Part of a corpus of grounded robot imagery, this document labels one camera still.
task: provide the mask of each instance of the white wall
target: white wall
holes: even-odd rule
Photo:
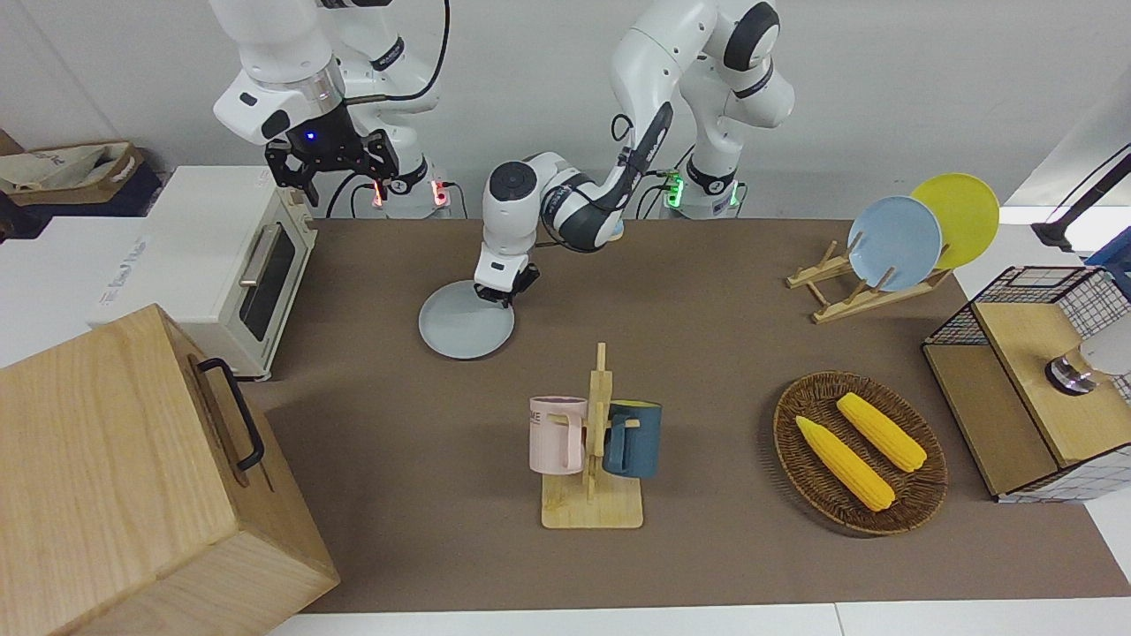
[[[17,140],[79,140],[75,123],[89,120],[88,137],[113,130],[170,165],[261,161],[211,118],[238,60],[205,0],[0,5],[26,10],[49,43],[32,51],[36,60],[9,55],[8,32],[36,34],[0,16],[0,127]],[[467,186],[473,213],[490,170],[533,152],[560,152],[603,178],[618,151],[607,132],[616,112],[608,57],[648,1],[452,5],[443,98],[418,122],[429,153]],[[389,11],[409,46],[433,59],[440,0]],[[1110,86],[1131,49],[1126,0],[782,0],[779,12],[777,68],[796,86],[797,108],[780,129],[751,135],[740,177],[752,181],[748,210],[761,215],[851,217],[951,170],[979,174],[1005,199],[1094,103],[1081,95]],[[68,91],[87,104],[51,86],[68,72]],[[693,138],[676,102],[657,165]]]
[[[1054,206],[1097,165],[1125,144],[1131,144],[1131,67],[1110,88],[1095,95],[1081,95],[1080,101],[1093,105],[1013,192],[1009,205]],[[1087,187],[1098,181],[1114,163],[1097,172],[1067,205],[1076,203]],[[1112,188],[1100,199],[1100,205],[1131,206],[1131,179]]]

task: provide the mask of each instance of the wire basket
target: wire basket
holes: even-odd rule
[[[837,399],[854,392],[891,418],[926,450],[923,467],[905,473],[872,446],[837,410]],[[890,508],[873,513],[821,463],[794,420],[803,415],[836,433],[896,491]],[[893,390],[863,376],[822,371],[789,386],[774,412],[778,459],[797,492],[826,517],[866,535],[915,530],[934,516],[947,496],[947,462],[926,420]]]

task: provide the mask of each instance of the yellow plate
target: yellow plate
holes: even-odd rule
[[[932,177],[912,192],[931,208],[942,229],[946,251],[935,265],[951,269],[966,265],[990,247],[998,235],[1001,206],[990,186],[977,177],[951,172]]]

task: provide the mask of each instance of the pink mug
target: pink mug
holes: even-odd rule
[[[581,423],[588,412],[589,403],[582,397],[530,398],[532,471],[544,475],[581,472],[585,462]]]

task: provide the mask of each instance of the corn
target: corn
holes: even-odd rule
[[[869,510],[879,513],[891,506],[896,500],[896,491],[883,481],[883,478],[875,474],[872,466],[864,463],[852,448],[845,446],[836,433],[808,418],[797,415],[796,420],[801,435],[820,457],[821,463],[840,480],[840,483],[848,487]]]
[[[837,401],[837,409],[896,467],[905,473],[923,467],[926,450],[866,399],[848,393]]]

